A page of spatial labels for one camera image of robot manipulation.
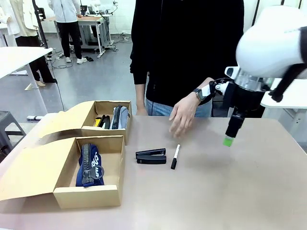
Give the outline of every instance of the person in white jacket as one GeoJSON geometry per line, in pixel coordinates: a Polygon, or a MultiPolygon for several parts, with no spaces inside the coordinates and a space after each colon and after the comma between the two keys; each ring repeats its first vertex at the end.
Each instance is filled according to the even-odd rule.
{"type": "Polygon", "coordinates": [[[66,62],[71,62],[69,48],[69,35],[72,38],[77,64],[86,62],[86,58],[81,55],[80,30],[78,18],[81,18],[81,9],[78,0],[48,0],[49,7],[56,16],[56,22],[61,36],[62,48],[66,62]]]}
{"type": "MultiPolygon", "coordinates": [[[[40,46],[32,0],[0,0],[0,22],[7,24],[9,35],[14,35],[17,46],[40,46]]],[[[30,68],[38,86],[55,83],[44,56],[32,61],[30,68]]]]}

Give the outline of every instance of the open cardboard box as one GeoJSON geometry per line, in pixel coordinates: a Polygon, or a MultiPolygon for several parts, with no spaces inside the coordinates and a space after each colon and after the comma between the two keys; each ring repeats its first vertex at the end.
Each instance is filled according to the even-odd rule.
{"type": "Polygon", "coordinates": [[[125,143],[128,144],[128,132],[132,119],[132,108],[130,101],[89,101],[82,102],[66,112],[59,112],[52,121],[47,124],[39,134],[42,138],[46,135],[65,130],[80,129],[82,137],[123,135],[125,143]],[[113,109],[122,105],[128,108],[129,117],[127,127],[123,129],[103,129],[94,127],[95,119],[99,115],[109,115],[113,118],[113,109]]]}
{"type": "Polygon", "coordinates": [[[0,200],[53,193],[60,208],[120,206],[125,168],[123,136],[68,138],[24,149],[0,180],[0,200]],[[105,185],[76,187],[81,146],[98,147],[105,185]]]}

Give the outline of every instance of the foot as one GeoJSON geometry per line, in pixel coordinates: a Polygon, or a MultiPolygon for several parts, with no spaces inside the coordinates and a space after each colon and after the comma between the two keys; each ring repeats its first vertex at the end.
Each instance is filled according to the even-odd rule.
{"type": "Polygon", "coordinates": [[[71,58],[70,57],[66,57],[66,63],[71,63],[71,58]]]}
{"type": "Polygon", "coordinates": [[[57,83],[57,80],[52,78],[52,79],[49,79],[49,80],[45,80],[44,83],[57,83]]]}
{"type": "Polygon", "coordinates": [[[82,64],[84,62],[87,62],[86,58],[77,59],[77,64],[82,64]]]}
{"type": "Polygon", "coordinates": [[[46,85],[39,80],[36,80],[36,84],[40,87],[45,87],[46,85]]]}

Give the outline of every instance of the stool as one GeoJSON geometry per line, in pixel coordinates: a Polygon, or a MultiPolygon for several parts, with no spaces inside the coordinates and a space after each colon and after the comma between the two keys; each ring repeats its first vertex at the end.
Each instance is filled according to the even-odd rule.
{"type": "Polygon", "coordinates": [[[8,155],[13,148],[25,137],[25,132],[15,120],[13,115],[8,111],[0,111],[0,148],[1,152],[8,155]],[[5,131],[5,129],[14,123],[20,131],[5,131]],[[14,146],[12,145],[9,135],[11,136],[23,136],[14,146]]]}

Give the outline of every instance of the smartwatch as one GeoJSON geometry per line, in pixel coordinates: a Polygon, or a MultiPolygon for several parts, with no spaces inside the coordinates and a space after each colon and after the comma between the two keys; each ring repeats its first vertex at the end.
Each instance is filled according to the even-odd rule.
{"type": "Polygon", "coordinates": [[[193,92],[196,93],[197,98],[202,102],[203,100],[206,99],[206,96],[202,95],[202,90],[201,89],[195,89],[193,92]]]}

